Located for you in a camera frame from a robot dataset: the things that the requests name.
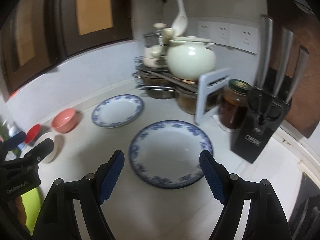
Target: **kitchen counter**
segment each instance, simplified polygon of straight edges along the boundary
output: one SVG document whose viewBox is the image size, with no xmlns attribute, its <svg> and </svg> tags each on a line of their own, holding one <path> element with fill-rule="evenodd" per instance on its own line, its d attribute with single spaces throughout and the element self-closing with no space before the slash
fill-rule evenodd
<svg viewBox="0 0 320 240">
<path fill-rule="evenodd" d="M 174 99 L 149 98 L 143 91 L 135 89 L 126 93 L 138 95 L 144 100 L 142 115 L 128 125 L 108 129 L 96 126 L 91 121 L 95 106 L 82 111 L 79 125 L 71 132 L 60 135 L 63 148 L 56 159 L 49 164 L 39 164 L 41 189 L 46 194 L 56 178 L 67 182 L 95 172 L 119 149 L 125 154 L 125 165 L 110 199 L 101 206 L 115 238 L 207 240 L 223 205 L 214 199 L 204 177 L 182 189 L 160 189 L 139 179 L 128 162 L 129 144 L 141 129 L 162 120 L 194 123 L 193 116 L 180 110 Z M 288 219 L 302 176 L 298 168 L 299 158 L 271 138 L 255 163 L 250 164 L 229 150 L 230 134 L 223 131 L 213 118 L 199 127 L 212 142 L 215 160 L 222 163 L 229 173 L 234 172 L 245 180 L 259 182 L 268 179 L 271 182 Z M 74 202 L 82 239 L 90 239 L 80 203 Z M 242 239 L 249 206 L 250 201 L 245 201 L 235 239 Z"/>
</svg>

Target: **blue gripper pad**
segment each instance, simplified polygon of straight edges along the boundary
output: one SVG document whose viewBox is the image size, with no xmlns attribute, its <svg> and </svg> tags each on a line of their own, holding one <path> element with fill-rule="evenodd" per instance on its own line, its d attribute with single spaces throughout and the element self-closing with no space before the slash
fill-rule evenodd
<svg viewBox="0 0 320 240">
<path fill-rule="evenodd" d="M 119 178 L 119 175 L 122 171 L 123 166 L 124 166 L 124 153 L 120 152 L 116 157 L 116 159 L 111 164 L 109 171 L 107 172 L 106 176 L 102 179 L 102 182 L 100 184 L 100 194 L 98 195 L 99 205 L 102 205 L 105 200 L 108 200 L 110 198 L 111 193 L 116 185 L 116 182 Z"/>
<path fill-rule="evenodd" d="M 224 193 L 225 191 L 223 182 L 221 181 L 217 172 L 209 161 L 209 158 L 213 159 L 209 151 L 203 151 L 202 153 L 200 153 L 200 167 L 202 169 L 202 172 L 204 173 L 205 179 L 208 182 L 214 198 L 219 200 L 221 204 L 225 205 L 227 203 L 227 197 Z"/>
<path fill-rule="evenodd" d="M 4 141 L 5 149 L 7 151 L 12 151 L 20 143 L 23 143 L 25 139 L 26 139 L 26 134 L 24 132 L 19 132 L 16 135 L 9 138 L 8 140 Z"/>
</svg>

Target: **red lid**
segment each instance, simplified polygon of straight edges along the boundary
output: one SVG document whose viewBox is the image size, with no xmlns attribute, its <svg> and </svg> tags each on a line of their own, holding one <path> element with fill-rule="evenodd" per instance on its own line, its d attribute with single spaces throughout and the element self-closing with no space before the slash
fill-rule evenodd
<svg viewBox="0 0 320 240">
<path fill-rule="evenodd" d="M 32 140 L 35 139 L 35 137 L 38 135 L 39 131 L 40 131 L 41 125 L 36 124 L 34 125 L 28 132 L 26 135 L 26 139 L 25 139 L 25 143 L 30 143 Z"/>
</svg>

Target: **knife block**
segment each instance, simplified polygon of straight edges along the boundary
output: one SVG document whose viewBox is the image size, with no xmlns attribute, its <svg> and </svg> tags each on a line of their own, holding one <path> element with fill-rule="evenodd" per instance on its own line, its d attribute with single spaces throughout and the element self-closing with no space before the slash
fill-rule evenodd
<svg viewBox="0 0 320 240">
<path fill-rule="evenodd" d="M 291 108 L 291 100 L 288 104 L 285 102 L 292 82 L 290 77 L 285 76 L 277 98 L 271 94 L 276 73 L 276 70 L 269 68 L 263 90 L 254 88 L 248 93 L 244 122 L 231 138 L 231 150 L 249 163 L 257 159 Z M 262 118 L 259 113 L 265 113 L 268 109 L 268 116 Z"/>
</svg>

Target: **white spoon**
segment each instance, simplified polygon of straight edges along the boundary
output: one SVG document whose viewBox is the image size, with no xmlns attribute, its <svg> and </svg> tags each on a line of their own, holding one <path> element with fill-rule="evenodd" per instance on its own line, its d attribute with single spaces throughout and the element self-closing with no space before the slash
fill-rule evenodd
<svg viewBox="0 0 320 240">
<path fill-rule="evenodd" d="M 177 4 L 179 13 L 173 21 L 171 28 L 175 29 L 175 36 L 181 36 L 188 26 L 188 18 L 186 11 L 184 10 L 183 0 L 177 0 Z"/>
</svg>

